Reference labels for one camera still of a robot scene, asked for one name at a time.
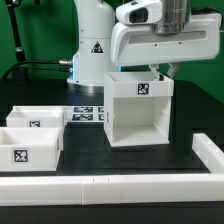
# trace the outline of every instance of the white cardboard box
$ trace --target white cardboard box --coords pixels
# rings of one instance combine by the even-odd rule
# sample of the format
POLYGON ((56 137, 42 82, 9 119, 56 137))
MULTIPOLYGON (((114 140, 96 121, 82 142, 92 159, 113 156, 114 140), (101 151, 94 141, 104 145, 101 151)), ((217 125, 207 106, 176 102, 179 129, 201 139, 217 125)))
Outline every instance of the white cardboard box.
POLYGON ((7 127, 61 128, 60 148, 63 150, 63 133, 66 124, 64 106, 14 106, 6 118, 7 127))
POLYGON ((55 171, 59 128, 0 128, 0 171, 55 171))
POLYGON ((168 144, 173 87, 152 72, 106 73, 104 130, 111 146, 168 144))

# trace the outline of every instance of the qr-like marker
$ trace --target qr-like marker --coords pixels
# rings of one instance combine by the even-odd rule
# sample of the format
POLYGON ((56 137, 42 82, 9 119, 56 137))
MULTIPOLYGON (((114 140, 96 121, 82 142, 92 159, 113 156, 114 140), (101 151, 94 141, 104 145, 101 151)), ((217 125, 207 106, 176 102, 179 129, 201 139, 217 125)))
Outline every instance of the qr-like marker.
POLYGON ((138 95, 149 95, 149 84, 138 84, 138 95))
POLYGON ((92 121, 93 114, 74 114, 73 121, 92 121))
POLYGON ((75 113, 92 113, 93 107, 75 107, 74 112, 75 113))
POLYGON ((99 114, 99 121, 104 121, 104 114, 99 114))
POLYGON ((14 162, 15 163, 27 163, 28 151, 27 150, 14 150, 14 162))
POLYGON ((29 121, 29 126, 31 128, 39 128, 40 127, 40 121, 29 121))
POLYGON ((104 112, 104 107, 98 107, 98 112, 103 113, 104 112))

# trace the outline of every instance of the warning label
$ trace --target warning label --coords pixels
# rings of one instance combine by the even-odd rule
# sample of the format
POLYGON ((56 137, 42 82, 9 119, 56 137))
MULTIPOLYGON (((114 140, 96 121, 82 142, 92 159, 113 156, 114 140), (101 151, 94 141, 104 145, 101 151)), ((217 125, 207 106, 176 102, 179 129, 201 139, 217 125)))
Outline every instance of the warning label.
POLYGON ((100 46, 100 43, 97 41, 95 46, 93 47, 91 53, 103 53, 102 47, 100 46))

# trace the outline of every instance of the cable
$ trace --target cable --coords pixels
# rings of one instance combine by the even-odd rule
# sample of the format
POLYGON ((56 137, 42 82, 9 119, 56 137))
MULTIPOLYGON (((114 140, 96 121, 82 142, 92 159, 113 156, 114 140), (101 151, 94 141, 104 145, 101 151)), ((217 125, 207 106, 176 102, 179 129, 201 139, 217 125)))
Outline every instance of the cable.
POLYGON ((31 69, 31 70, 40 70, 40 71, 52 71, 52 72, 71 72, 72 69, 71 68, 34 68, 34 67, 20 67, 23 69, 31 69))
POLYGON ((19 68, 21 65, 25 65, 25 64, 44 64, 44 65, 59 65, 59 61, 22 61, 22 62, 18 62, 15 65, 13 65, 12 67, 10 67, 2 76, 1 79, 7 79, 7 77, 9 76, 10 72, 15 70, 16 68, 19 68))
POLYGON ((219 11, 215 8, 212 8, 212 7, 192 8, 192 10, 191 10, 192 15, 208 14, 208 13, 212 13, 212 12, 217 12, 222 16, 222 22, 221 22, 221 26, 220 26, 220 28, 221 28, 223 26, 223 20, 224 20, 221 11, 219 11))

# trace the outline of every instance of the white plastic part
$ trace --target white plastic part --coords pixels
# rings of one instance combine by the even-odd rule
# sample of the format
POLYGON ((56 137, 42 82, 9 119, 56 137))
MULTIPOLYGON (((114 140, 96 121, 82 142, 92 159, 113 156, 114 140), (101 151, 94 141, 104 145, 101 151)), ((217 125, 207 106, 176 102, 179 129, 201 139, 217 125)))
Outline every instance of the white plastic part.
POLYGON ((81 177, 0 178, 0 206, 82 203, 81 177))
POLYGON ((63 150, 65 110, 64 106, 13 106, 6 124, 16 128, 60 128, 60 150, 63 150))
POLYGON ((193 150, 214 174, 224 174, 224 154, 205 134, 195 134, 193 150))
MULTIPOLYGON (((193 149, 214 164, 224 154, 204 134, 193 149)), ((0 178, 0 206, 224 201, 224 171, 210 174, 157 174, 0 178)))
POLYGON ((117 23, 111 60, 119 66, 132 66, 213 59, 219 53, 220 23, 220 14, 194 15, 183 32, 159 36, 151 25, 117 23))
POLYGON ((74 0, 79 22, 79 50, 73 57, 69 84, 103 87, 104 73, 117 71, 110 59, 115 13, 100 0, 74 0))
POLYGON ((131 25, 133 23, 130 21, 130 14, 143 8, 147 9, 148 17, 146 21, 138 22, 138 24, 152 24, 162 19, 163 4, 160 0, 136 0, 134 3, 129 2, 116 9, 116 17, 121 23, 131 25))
POLYGON ((168 144, 173 87, 152 72, 106 73, 104 130, 111 146, 168 144))
POLYGON ((82 204, 118 204, 121 199, 120 176, 95 176, 82 182, 82 204))
POLYGON ((55 171, 59 128, 0 128, 0 171, 55 171))

